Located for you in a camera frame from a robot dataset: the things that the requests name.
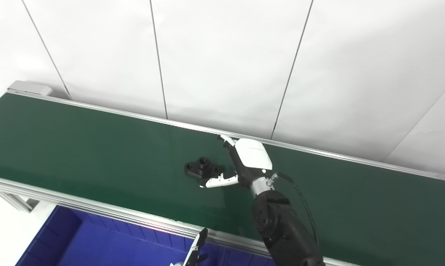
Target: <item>wall panel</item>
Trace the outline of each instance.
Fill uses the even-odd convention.
[[[20,0],[0,0],[0,96],[16,80],[64,86]]]
[[[165,117],[148,1],[25,2],[74,100]]]
[[[270,138],[309,5],[154,0],[169,118]]]
[[[383,161],[445,91],[445,0],[315,1],[274,140]]]

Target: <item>robotic hand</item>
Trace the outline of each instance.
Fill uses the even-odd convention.
[[[200,187],[240,184],[251,190],[257,230],[277,266],[324,266],[318,245],[290,201],[273,187],[275,179],[283,174],[272,175],[272,162],[263,144],[251,139],[234,141],[226,135],[221,138],[236,170],[202,179]]]

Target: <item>blue plastic container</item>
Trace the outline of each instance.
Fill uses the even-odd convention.
[[[169,266],[193,240],[115,219],[55,207],[16,266]],[[271,259],[205,244],[199,266],[275,266]]]

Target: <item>black metal part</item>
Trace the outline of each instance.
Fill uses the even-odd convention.
[[[214,177],[222,173],[222,167],[214,164],[206,157],[185,164],[185,173],[199,178]]]
[[[199,256],[199,251],[201,247],[206,242],[206,237],[208,236],[208,229],[204,228],[199,232],[199,239],[196,243],[196,246],[198,247],[197,250],[194,250],[191,252],[190,257],[188,258],[187,263],[184,266],[196,266],[198,263],[204,261],[208,258],[208,254],[202,254]]]
[[[267,190],[254,199],[257,230],[277,266],[324,266],[318,245],[282,193]]]

